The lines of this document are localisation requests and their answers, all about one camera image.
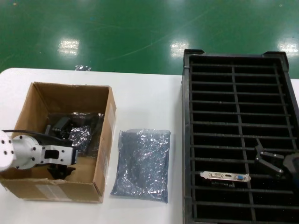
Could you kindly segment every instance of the label on box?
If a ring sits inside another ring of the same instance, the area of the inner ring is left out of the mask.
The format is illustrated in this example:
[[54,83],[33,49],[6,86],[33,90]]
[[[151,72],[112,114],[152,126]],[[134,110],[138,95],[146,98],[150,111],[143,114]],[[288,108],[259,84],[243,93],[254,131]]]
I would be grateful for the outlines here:
[[37,184],[36,187],[50,200],[65,202],[72,201],[57,185]]
[[110,103],[110,106],[109,106],[108,121],[109,121],[111,132],[112,132],[112,135],[113,135],[115,115],[114,115],[113,106],[112,106],[111,103]]
[[104,178],[106,179],[107,174],[108,174],[108,158],[106,156],[104,148],[101,150],[102,152],[102,170],[104,174]]

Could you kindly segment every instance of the black plastic part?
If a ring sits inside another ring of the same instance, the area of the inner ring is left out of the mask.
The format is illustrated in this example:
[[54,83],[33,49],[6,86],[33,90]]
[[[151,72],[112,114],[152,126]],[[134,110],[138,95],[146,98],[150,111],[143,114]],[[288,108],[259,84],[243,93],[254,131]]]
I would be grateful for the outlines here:
[[73,152],[71,155],[71,164],[72,165],[77,163],[77,157],[78,157],[78,150],[73,147]]
[[72,128],[71,119],[62,117],[53,127],[52,132],[61,139],[69,138]]
[[[291,181],[255,167],[256,139],[269,153],[298,152],[299,110],[285,52],[216,55],[186,49],[182,80],[186,224],[299,223]],[[202,171],[248,173],[213,186]]]
[[67,167],[66,165],[51,164],[47,170],[55,180],[64,180],[67,176],[71,175],[75,169],[74,167]]

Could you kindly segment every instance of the white robotic arm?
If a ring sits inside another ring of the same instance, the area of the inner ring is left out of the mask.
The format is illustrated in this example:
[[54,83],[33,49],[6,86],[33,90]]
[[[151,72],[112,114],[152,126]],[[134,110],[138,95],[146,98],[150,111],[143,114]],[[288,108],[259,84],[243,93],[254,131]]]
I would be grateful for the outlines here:
[[29,135],[11,139],[0,131],[0,171],[15,167],[29,169],[37,164],[72,165],[77,162],[78,151],[72,147],[40,145]]

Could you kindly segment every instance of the robotic arm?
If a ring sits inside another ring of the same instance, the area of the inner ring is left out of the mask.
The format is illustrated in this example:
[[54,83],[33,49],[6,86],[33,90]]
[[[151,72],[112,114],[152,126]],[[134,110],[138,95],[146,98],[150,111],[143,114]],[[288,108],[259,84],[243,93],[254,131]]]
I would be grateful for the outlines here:
[[[0,131],[0,171],[11,167],[29,169],[35,165],[52,164],[48,170],[54,179],[64,179],[69,175],[74,168],[67,166],[76,164],[78,151],[71,147],[71,142],[40,135],[19,135],[11,139],[4,131]],[[45,137],[53,141],[46,141],[43,139]]]

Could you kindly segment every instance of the plastic bag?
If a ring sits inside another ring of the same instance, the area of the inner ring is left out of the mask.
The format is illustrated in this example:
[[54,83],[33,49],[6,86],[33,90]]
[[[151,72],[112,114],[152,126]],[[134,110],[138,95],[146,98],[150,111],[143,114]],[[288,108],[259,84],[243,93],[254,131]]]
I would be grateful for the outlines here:
[[170,131],[120,131],[117,175],[111,195],[168,201]]
[[85,65],[76,65],[75,71],[90,71],[92,68]]
[[79,155],[87,154],[91,138],[90,126],[73,127],[69,136],[69,140],[72,140],[71,146],[78,150]]
[[[73,143],[73,146],[79,147],[79,156],[90,156],[96,158],[98,155],[100,136],[102,133],[102,127],[104,122],[104,115],[99,113],[50,113],[48,116],[48,124],[54,125],[62,117],[68,117],[71,119],[73,125],[69,138],[71,137],[77,142]],[[75,129],[82,127],[89,127],[89,131],[84,129]]]

